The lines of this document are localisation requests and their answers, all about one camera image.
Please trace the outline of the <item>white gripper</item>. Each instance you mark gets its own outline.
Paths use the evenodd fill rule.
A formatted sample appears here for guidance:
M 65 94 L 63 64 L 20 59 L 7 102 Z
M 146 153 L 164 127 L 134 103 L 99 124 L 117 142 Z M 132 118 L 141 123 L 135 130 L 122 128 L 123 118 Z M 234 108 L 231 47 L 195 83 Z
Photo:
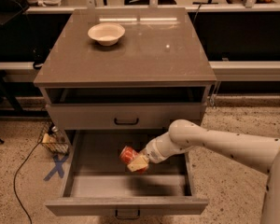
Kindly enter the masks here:
M 172 141 L 169 133 L 165 133 L 149 141 L 141 150 L 143 155 L 136 156 L 127 167 L 131 172 L 145 171 L 148 168 L 148 162 L 160 163 L 185 152 L 183 147 Z

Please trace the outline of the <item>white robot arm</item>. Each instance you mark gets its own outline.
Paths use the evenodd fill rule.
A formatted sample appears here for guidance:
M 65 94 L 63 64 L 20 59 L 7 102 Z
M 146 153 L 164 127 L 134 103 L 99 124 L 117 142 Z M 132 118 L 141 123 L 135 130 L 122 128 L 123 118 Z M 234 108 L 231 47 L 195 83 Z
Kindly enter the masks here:
M 207 130 L 184 119 L 152 139 L 128 162 L 132 172 L 160 163 L 171 156 L 205 147 L 268 176 L 260 224 L 280 224 L 280 139 Z

